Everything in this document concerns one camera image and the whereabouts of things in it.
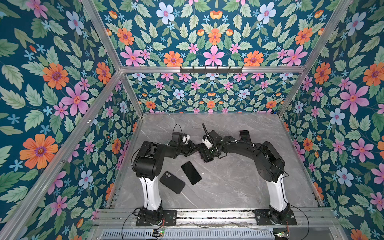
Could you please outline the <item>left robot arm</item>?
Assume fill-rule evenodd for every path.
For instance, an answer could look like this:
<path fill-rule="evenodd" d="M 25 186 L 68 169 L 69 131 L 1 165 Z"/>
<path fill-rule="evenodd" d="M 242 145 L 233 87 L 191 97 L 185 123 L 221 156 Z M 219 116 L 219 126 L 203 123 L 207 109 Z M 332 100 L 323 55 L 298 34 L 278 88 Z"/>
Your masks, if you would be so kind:
<path fill-rule="evenodd" d="M 159 191 L 159 175 L 164 159 L 189 157 L 200 149 L 201 145 L 190 141 L 189 135 L 179 132 L 173 133 L 172 139 L 166 144 L 143 142 L 131 162 L 144 193 L 144 203 L 138 213 L 141 221 L 152 225 L 158 225 L 163 221 L 164 209 Z"/>

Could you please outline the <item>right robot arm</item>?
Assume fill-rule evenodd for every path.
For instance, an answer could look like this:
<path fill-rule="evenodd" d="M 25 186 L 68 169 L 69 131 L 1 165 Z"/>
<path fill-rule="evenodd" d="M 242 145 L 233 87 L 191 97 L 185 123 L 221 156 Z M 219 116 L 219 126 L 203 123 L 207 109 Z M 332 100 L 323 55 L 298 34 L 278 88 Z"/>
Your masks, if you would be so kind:
<path fill-rule="evenodd" d="M 267 217 L 273 224 L 282 224 L 291 210 L 287 200 L 284 186 L 285 161 L 275 147 L 268 141 L 253 143 L 249 131 L 239 131 L 240 138 L 220 136 L 212 130 L 202 138 L 198 144 L 198 151 L 204 162 L 208 163 L 214 158 L 224 158 L 231 154 L 241 155 L 254 161 L 257 173 L 266 181 L 270 204 Z"/>

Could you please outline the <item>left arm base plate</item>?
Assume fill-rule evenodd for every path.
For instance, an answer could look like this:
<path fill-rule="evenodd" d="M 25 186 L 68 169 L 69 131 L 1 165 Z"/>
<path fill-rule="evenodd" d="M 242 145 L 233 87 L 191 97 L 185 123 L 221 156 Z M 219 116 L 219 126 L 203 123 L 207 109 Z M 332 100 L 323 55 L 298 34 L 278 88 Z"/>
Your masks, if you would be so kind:
<path fill-rule="evenodd" d="M 178 212 L 176 210 L 149 211 L 140 210 L 136 226 L 137 227 L 155 227 L 155 226 L 175 226 Z"/>

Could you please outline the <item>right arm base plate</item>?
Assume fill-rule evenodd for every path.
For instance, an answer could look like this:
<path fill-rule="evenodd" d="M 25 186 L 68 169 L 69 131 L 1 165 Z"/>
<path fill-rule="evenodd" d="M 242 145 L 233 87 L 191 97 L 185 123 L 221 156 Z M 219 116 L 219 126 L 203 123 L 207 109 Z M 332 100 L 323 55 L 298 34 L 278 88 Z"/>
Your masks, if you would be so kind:
<path fill-rule="evenodd" d="M 253 213 L 255 214 L 255 219 L 257 225 L 259 226 L 282 226 L 286 224 L 289 226 L 296 226 L 298 224 L 294 212 L 291 209 L 282 212 L 277 212 L 275 210 L 271 211 L 269 209 L 259 209 L 253 210 Z"/>

